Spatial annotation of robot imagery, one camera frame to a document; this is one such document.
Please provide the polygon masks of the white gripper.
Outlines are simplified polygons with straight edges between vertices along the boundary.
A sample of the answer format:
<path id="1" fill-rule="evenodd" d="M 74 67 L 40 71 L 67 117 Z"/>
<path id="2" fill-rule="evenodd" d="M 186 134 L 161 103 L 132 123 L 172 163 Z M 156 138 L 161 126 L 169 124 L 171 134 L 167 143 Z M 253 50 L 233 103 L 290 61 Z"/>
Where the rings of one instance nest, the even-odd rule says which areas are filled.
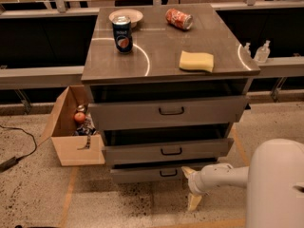
<path id="1" fill-rule="evenodd" d="M 188 211 L 195 211 L 200 201 L 202 195 L 207 191 L 206 185 L 201 177 L 200 171 L 195 171 L 194 169 L 183 166 L 181 168 L 183 174 L 188 177 L 188 186 L 191 193 L 188 195 Z"/>

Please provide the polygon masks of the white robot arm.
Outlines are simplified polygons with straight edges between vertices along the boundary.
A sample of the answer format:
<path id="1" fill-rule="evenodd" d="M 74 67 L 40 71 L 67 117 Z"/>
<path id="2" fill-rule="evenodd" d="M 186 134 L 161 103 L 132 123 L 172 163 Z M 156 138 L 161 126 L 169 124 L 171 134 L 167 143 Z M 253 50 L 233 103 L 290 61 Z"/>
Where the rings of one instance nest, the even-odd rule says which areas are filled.
<path id="1" fill-rule="evenodd" d="M 247 189 L 246 228 L 304 228 L 304 144 L 286 139 L 262 143 L 246 167 L 210 164 L 182 168 L 188 179 L 188 209 L 215 187 Z"/>

